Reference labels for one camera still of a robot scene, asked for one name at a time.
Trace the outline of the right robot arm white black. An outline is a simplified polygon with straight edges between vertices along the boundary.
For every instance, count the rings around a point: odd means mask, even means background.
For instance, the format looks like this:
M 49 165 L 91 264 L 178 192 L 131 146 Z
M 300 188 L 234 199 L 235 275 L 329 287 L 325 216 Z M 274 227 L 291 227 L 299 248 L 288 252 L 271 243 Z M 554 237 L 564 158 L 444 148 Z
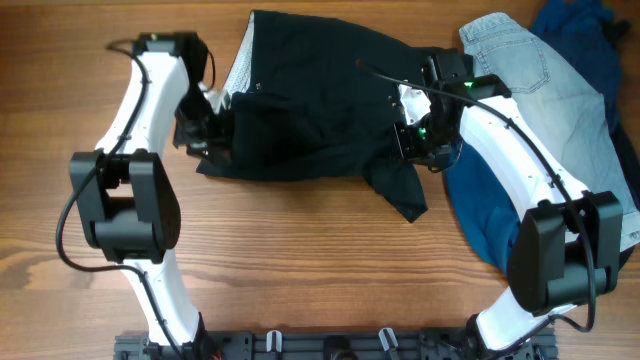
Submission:
M 423 346 L 448 347 L 463 359 L 538 358 L 549 324 L 578 306 L 594 312 L 597 298 L 615 289 L 621 205 L 569 174 L 524 122 L 504 82 L 475 76 L 470 56 L 432 50 L 421 71 L 421 84 L 399 85 L 399 158 L 442 172 L 464 147 L 474 148 L 520 220 L 504 293 L 453 334 L 427 331 Z

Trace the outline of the black shorts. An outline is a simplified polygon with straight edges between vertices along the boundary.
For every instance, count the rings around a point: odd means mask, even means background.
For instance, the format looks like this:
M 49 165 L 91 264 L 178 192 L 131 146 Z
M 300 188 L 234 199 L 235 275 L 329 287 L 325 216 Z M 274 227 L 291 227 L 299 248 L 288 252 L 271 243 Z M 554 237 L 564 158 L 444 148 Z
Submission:
M 361 176 L 408 222 L 427 210 L 413 165 L 394 159 L 393 79 L 422 81 L 426 48 L 335 18 L 255 10 L 249 79 L 230 93 L 227 164 L 198 173 L 250 181 Z

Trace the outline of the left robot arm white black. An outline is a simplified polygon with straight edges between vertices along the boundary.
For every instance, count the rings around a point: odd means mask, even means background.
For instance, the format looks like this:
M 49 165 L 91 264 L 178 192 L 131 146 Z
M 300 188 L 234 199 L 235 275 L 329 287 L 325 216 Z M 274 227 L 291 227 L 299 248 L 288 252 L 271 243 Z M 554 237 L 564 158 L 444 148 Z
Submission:
M 56 250 L 82 272 L 120 271 L 134 289 L 148 331 L 117 337 L 114 358 L 220 359 L 177 265 L 181 212 L 162 164 L 166 143 L 201 160 L 230 156 L 228 98 L 202 83 L 213 55 L 194 32 L 142 33 L 106 48 L 130 58 L 131 79 L 95 149 L 71 158 Z

